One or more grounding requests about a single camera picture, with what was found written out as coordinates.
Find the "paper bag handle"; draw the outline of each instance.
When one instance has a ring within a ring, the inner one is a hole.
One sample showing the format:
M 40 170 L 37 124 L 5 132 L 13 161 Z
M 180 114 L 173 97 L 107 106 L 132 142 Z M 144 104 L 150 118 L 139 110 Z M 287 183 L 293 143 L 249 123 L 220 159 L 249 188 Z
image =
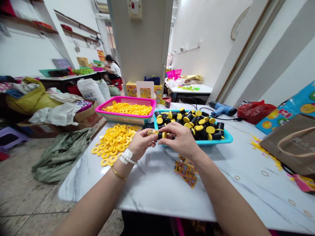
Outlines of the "paper bag handle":
M 278 149 L 279 149 L 281 152 L 283 152 L 283 153 L 285 153 L 285 154 L 287 154 L 287 155 L 296 156 L 296 157 L 308 157 L 308 156 L 313 156 L 313 155 L 315 155 L 315 152 L 310 152 L 310 153 L 304 153 L 304 154 L 295 155 L 295 154 L 289 153 L 289 152 L 287 152 L 287 151 L 284 151 L 284 150 L 280 147 L 280 145 L 281 145 L 283 142 L 288 141 L 288 140 L 289 140 L 290 138 L 292 138 L 294 135 L 299 134 L 299 133 L 306 133 L 306 132 L 308 132 L 309 130 L 312 130 L 312 129 L 315 129 L 315 126 L 314 126 L 314 127 L 311 127 L 311 128 L 304 129 L 304 130 L 297 131 L 297 132 L 292 133 L 292 134 L 289 134 L 288 136 L 284 137 L 283 139 L 281 139 L 281 140 L 278 142 L 278 145 L 277 145 Z

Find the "brown paper bag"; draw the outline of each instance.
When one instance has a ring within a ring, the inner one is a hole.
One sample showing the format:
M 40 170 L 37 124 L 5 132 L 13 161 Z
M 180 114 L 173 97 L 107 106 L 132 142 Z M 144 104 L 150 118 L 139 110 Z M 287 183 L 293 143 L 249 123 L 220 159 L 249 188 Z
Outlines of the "brown paper bag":
M 259 143 L 299 175 L 315 176 L 315 118 L 298 114 Z

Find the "purple stool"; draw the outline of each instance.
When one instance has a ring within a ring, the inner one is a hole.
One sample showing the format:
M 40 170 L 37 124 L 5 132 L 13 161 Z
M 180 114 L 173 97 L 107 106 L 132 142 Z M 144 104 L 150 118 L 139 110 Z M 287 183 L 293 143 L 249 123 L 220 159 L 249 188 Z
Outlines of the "purple stool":
M 22 134 L 11 127 L 5 127 L 0 130 L 0 147 L 4 150 L 19 144 L 20 142 L 29 141 L 31 138 Z

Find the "blue heat gun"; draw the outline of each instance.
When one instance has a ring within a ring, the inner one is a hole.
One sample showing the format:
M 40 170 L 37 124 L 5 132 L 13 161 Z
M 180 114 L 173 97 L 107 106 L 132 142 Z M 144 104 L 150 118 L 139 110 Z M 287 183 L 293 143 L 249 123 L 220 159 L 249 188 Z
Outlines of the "blue heat gun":
M 225 115 L 228 115 L 228 116 L 233 116 L 237 112 L 236 108 L 230 107 L 227 105 L 222 105 L 222 104 L 215 102 L 215 101 L 210 101 L 209 106 L 216 109 L 216 111 L 211 112 L 211 116 L 214 118 L 217 118 L 222 113 Z

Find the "gold bracelet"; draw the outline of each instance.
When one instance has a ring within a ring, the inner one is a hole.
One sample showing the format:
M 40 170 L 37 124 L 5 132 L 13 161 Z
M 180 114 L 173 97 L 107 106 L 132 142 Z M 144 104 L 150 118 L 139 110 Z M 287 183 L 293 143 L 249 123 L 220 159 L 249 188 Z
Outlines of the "gold bracelet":
M 115 174 L 118 178 L 120 178 L 121 180 L 126 180 L 126 179 L 127 179 L 127 178 L 121 176 L 120 174 L 118 174 L 118 173 L 114 170 L 113 167 L 111 167 L 111 169 L 113 170 L 114 174 Z

